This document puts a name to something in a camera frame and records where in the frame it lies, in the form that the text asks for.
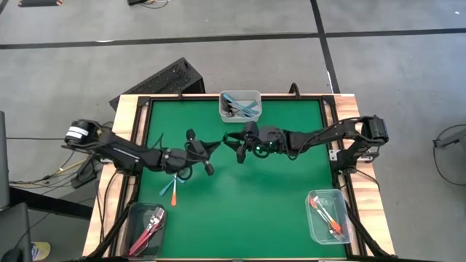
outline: black box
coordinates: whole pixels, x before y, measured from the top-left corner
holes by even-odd
[[[205,94],[204,80],[182,57],[148,79],[122,93],[127,94]],[[108,103],[116,111],[119,96]]]

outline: plastic container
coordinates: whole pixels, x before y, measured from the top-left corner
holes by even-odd
[[[154,260],[160,254],[162,249],[162,240],[165,233],[165,224],[167,221],[167,212],[165,211],[165,218],[163,219],[162,228],[155,232],[155,235],[149,240],[147,248],[135,257],[130,257],[131,246],[136,242],[139,236],[143,233],[149,223],[152,213],[157,207],[164,208],[158,204],[144,204],[134,203],[130,206],[128,212],[127,226],[125,235],[122,242],[122,257],[128,258],[132,261],[147,261]]]
[[[221,96],[222,94],[228,94],[232,99],[234,99],[241,106],[248,106],[252,102],[256,101],[257,105],[250,108],[258,112],[255,116],[252,117],[241,117],[241,116],[228,116],[228,112],[222,109],[221,107]],[[255,121],[259,119],[262,114],[262,104],[261,104],[261,93],[255,90],[227,90],[222,91],[218,97],[218,112],[220,113],[221,120],[226,123],[246,123],[249,121]]]
[[[341,226],[342,235],[339,239],[330,233],[327,222],[311,206],[311,196],[318,196],[319,202],[327,213]],[[348,213],[343,193],[338,189],[312,190],[306,198],[307,220],[311,238],[322,245],[347,244],[351,242],[351,232],[348,227]]]

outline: metal bracket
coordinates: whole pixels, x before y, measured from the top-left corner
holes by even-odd
[[[336,156],[338,152],[340,152],[339,149],[331,149],[328,151],[328,158],[330,159],[331,162],[336,162],[336,160],[338,160]],[[362,156],[358,158],[358,162],[371,163],[374,160],[374,157],[370,156],[369,154],[372,154],[372,152],[370,151],[365,152]]]

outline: green mat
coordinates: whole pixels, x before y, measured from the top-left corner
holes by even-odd
[[[259,126],[310,132],[322,128],[317,101],[263,101]],[[198,140],[220,140],[243,124],[226,124],[218,101],[154,102],[148,146],[164,133],[163,146],[183,148],[186,131]],[[160,258],[341,258],[343,245],[319,245],[311,239],[305,199],[312,189],[331,188],[325,146],[311,148],[296,161],[285,155],[258,159],[248,154],[236,162],[233,150],[220,146],[210,159],[207,176],[196,164],[185,184],[178,183],[176,207],[172,190],[160,190],[173,179],[143,171],[139,202],[159,203],[168,212]]]

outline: yellow object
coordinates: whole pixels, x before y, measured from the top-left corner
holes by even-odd
[[[41,261],[47,258],[50,254],[50,244],[48,242],[32,242],[31,252],[32,261]]]

